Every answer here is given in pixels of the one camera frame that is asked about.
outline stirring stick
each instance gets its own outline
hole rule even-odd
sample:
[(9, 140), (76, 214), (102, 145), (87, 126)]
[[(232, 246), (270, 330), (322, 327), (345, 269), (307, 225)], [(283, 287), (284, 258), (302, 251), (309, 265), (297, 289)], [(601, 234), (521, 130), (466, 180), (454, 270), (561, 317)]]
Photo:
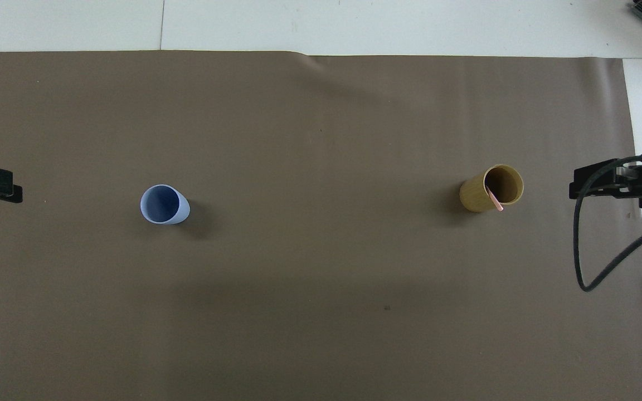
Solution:
[(484, 186), (484, 189), (487, 190), (487, 193), (489, 193), (489, 198), (492, 199), (492, 203), (494, 203), (494, 207), (497, 208), (498, 211), (503, 211), (504, 208), (502, 207), (502, 204), (499, 203), (497, 198), (494, 196), (494, 193), (492, 193), (491, 190), (489, 190), (489, 187), (487, 185)]

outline brown mat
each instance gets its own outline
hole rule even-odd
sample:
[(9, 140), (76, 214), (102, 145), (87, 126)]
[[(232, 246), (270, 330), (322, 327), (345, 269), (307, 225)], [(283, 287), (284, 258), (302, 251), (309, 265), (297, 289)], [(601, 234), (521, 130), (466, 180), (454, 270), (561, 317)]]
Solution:
[[(581, 292), (567, 198), (632, 154), (619, 60), (0, 53), (0, 399), (642, 399), (642, 250)], [(588, 276), (638, 212), (587, 201)]]

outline yellow cup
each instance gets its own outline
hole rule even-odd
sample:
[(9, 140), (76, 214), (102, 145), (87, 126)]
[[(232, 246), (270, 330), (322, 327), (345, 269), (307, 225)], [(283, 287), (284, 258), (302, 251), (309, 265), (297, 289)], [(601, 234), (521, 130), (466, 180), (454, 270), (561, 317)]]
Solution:
[(459, 188), (459, 200), (467, 210), (480, 213), (494, 209), (487, 188), (504, 205), (516, 203), (524, 193), (524, 181), (517, 170), (506, 164), (493, 165), (482, 174), (465, 181)]

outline light blue cup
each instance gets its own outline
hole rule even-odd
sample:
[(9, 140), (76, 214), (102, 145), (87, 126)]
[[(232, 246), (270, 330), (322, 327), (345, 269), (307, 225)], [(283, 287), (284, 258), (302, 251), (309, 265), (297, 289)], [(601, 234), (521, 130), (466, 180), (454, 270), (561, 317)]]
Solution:
[(140, 212), (153, 224), (177, 224), (189, 216), (189, 203), (175, 188), (158, 184), (143, 193)]

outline black cable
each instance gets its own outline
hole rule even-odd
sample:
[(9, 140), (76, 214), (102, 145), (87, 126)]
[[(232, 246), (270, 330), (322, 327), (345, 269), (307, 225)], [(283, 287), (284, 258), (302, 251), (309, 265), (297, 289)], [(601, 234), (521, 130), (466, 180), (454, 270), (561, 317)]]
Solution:
[(594, 281), (591, 281), (591, 284), (586, 285), (583, 282), (583, 276), (581, 275), (581, 260), (578, 257), (578, 216), (581, 213), (581, 203), (583, 203), (583, 198), (586, 197), (586, 193), (589, 192), (591, 186), (594, 184), (594, 181), (596, 181), (599, 177), (608, 173), (610, 170), (616, 167), (621, 167), (622, 165), (631, 162), (642, 162), (642, 155), (621, 158), (619, 160), (616, 160), (615, 162), (609, 163), (607, 165), (604, 165), (604, 167), (599, 168), (599, 170), (589, 176), (588, 180), (586, 180), (586, 182), (581, 187), (581, 190), (578, 191), (578, 196), (576, 196), (576, 206), (573, 209), (573, 266), (576, 269), (576, 280), (578, 281), (578, 286), (586, 292), (589, 292), (596, 288), (596, 286), (598, 286), (601, 281), (603, 281), (606, 276), (608, 276), (609, 273), (616, 268), (616, 266), (618, 266), (622, 261), (624, 261), (624, 259), (626, 259), (628, 255), (630, 255), (633, 251), (635, 251), (637, 248), (639, 248), (639, 246), (642, 245), (642, 236), (640, 236), (629, 246), (627, 246), (626, 249), (621, 251), (621, 253), (617, 254), (617, 256), (614, 257), (613, 261), (609, 262), (609, 264), (604, 267), (603, 271), (601, 271), (599, 275), (596, 276)]

